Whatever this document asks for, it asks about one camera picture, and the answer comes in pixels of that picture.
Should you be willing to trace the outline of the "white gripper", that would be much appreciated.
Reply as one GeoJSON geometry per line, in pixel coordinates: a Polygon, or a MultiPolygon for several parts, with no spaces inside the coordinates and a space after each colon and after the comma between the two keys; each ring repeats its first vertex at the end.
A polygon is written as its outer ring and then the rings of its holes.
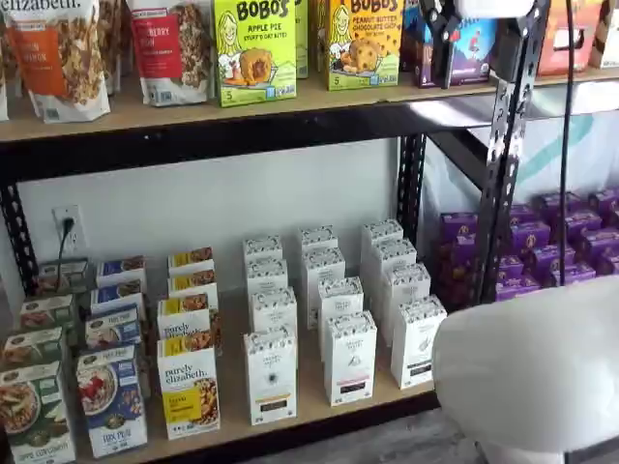
{"type": "Polygon", "coordinates": [[[447,14],[446,25],[439,1],[421,0],[420,8],[432,36],[431,80],[438,87],[449,88],[455,49],[452,35],[458,31],[461,18],[521,17],[527,15],[533,8],[533,0],[456,0],[456,11],[447,14]]]}

